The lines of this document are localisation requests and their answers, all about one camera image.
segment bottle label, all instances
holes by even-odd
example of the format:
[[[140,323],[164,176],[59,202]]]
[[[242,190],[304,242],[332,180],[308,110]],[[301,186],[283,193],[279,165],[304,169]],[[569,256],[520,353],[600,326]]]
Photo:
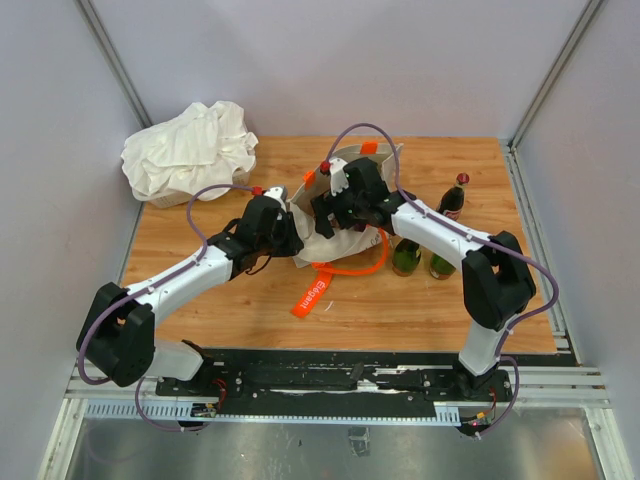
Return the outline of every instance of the bottle label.
[[[442,212],[442,214],[447,217],[450,218],[451,220],[458,220],[458,218],[460,217],[460,212],[462,211],[462,209],[460,210],[444,210]]]

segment white cloth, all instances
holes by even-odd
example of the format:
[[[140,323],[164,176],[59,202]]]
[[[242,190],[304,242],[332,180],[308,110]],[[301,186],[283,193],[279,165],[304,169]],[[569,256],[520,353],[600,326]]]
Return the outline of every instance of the white cloth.
[[[402,144],[397,145],[398,155],[402,152]],[[394,190],[393,175],[395,162],[391,153],[391,147],[383,144],[373,155],[361,155],[360,145],[344,147],[334,152],[334,157],[341,158],[349,163],[362,156],[367,156],[378,164],[378,171],[387,184],[389,191]],[[367,227],[363,232],[353,228],[348,230],[333,229],[334,236],[324,238],[315,231],[315,220],[311,199],[329,190],[329,179],[316,169],[315,181],[309,189],[304,184],[289,202],[289,210],[293,213],[298,236],[304,242],[304,248],[293,257],[296,266],[304,267],[314,262],[332,262],[338,258],[355,255],[367,248],[377,245],[382,240],[377,228]]]
[[[233,183],[236,170],[253,170],[257,143],[256,136],[247,132],[240,106],[216,102],[208,108],[192,103],[176,118],[127,138],[122,171],[138,200],[176,192],[193,195],[208,185]],[[227,191],[214,189],[200,199],[213,200]]]

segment bottle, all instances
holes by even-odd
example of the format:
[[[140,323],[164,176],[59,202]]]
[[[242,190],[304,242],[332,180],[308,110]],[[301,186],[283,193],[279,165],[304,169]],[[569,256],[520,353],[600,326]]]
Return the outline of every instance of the bottle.
[[[406,238],[393,250],[393,271],[401,277],[408,277],[418,267],[422,252],[420,245]]]
[[[460,173],[456,177],[456,183],[453,187],[447,190],[440,200],[440,204],[436,211],[441,213],[445,217],[452,220],[458,220],[460,212],[464,205],[464,189],[469,183],[469,175],[466,173]],[[429,272],[434,278],[438,280],[445,280],[453,275],[456,271],[456,267],[447,262],[444,258],[435,253],[431,256],[429,262]]]

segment floor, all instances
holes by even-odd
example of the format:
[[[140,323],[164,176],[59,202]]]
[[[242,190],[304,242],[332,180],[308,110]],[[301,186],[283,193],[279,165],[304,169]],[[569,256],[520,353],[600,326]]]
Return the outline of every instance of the floor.
[[[91,420],[67,480],[595,480],[591,448],[582,411],[572,409],[516,411],[480,442],[453,427],[214,423],[196,435]]]
[[[343,145],[360,143],[356,137]],[[408,191],[432,207],[460,172],[471,181],[460,221],[478,230],[514,233],[523,250],[525,236],[498,141],[494,138],[397,138],[404,143],[402,180]],[[331,137],[263,137],[250,184],[287,186],[293,194],[302,175],[324,159]],[[240,216],[249,197],[233,191],[212,202],[199,202],[194,219],[213,235]],[[124,285],[158,274],[199,246],[185,219],[185,205],[158,209],[147,205]],[[380,247],[335,262],[363,268],[375,263]],[[423,258],[430,253],[423,251]],[[470,325],[462,301],[459,273],[432,278],[423,261],[408,278],[391,262],[367,277],[334,277],[314,311],[299,319],[291,308],[311,285],[310,267],[297,269],[291,259],[274,259],[256,276],[241,275],[205,292],[176,311],[157,330],[168,340],[189,339],[201,346],[318,348],[391,351],[457,351]],[[537,295],[529,308],[542,304]],[[512,352],[555,352],[546,315],[524,322],[505,347]]]

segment orange strap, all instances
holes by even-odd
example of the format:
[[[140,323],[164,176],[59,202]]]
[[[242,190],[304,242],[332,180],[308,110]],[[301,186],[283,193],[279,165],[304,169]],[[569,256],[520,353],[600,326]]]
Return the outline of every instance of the orange strap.
[[[352,277],[357,277],[360,275],[371,275],[372,273],[380,270],[380,268],[387,261],[387,256],[389,255],[389,239],[387,238],[387,234],[381,228],[378,229],[378,232],[380,232],[380,236],[382,237],[382,256],[375,265],[364,268],[362,270],[343,270],[339,268],[333,268],[330,263],[312,263],[311,265],[319,272],[333,273],[335,275],[349,275]]]
[[[309,287],[309,290],[302,296],[298,304],[291,309],[291,313],[298,318],[306,317],[329,287],[332,277],[331,273],[318,272],[314,284]]]

